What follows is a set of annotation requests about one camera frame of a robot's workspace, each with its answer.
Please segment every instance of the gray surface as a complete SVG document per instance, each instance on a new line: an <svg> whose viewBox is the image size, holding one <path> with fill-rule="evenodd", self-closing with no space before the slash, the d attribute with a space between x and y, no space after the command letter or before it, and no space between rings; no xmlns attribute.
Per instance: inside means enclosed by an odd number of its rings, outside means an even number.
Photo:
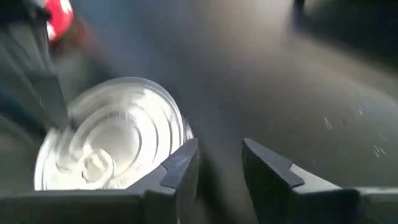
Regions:
<svg viewBox="0 0 398 224"><path fill-rule="evenodd" d="M164 86L230 222L256 222L243 137L343 187L397 185L395 6L325 2L297 21L288 0L72 1L90 47L57 61L65 97L118 76Z"/></svg>

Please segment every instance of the silver can lid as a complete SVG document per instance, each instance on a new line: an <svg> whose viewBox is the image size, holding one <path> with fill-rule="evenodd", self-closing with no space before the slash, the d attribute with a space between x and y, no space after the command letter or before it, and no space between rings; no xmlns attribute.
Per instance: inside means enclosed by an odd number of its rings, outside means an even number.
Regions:
<svg viewBox="0 0 398 224"><path fill-rule="evenodd" d="M125 189L192 137L173 98L143 78L95 86L68 113L74 127L49 132L40 148L36 190Z"/></svg>

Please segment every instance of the can lid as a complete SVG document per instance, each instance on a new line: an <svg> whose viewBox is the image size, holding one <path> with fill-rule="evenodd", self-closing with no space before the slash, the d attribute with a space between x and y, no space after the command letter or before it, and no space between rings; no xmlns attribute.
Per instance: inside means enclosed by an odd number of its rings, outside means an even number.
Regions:
<svg viewBox="0 0 398 224"><path fill-rule="evenodd" d="M143 78L117 78L86 91L69 107L74 127L48 137L35 189L125 189L186 140L173 98Z"/></svg>

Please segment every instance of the black plastic jaw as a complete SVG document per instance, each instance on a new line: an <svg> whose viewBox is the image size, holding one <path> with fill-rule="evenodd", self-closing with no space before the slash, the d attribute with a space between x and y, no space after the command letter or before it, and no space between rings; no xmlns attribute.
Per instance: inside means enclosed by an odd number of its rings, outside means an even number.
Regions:
<svg viewBox="0 0 398 224"><path fill-rule="evenodd" d="M398 223L398 189L342 189L251 139L242 160L259 223Z"/></svg>
<svg viewBox="0 0 398 224"><path fill-rule="evenodd" d="M198 140L126 190L43 191L0 198L0 223L189 223Z"/></svg>

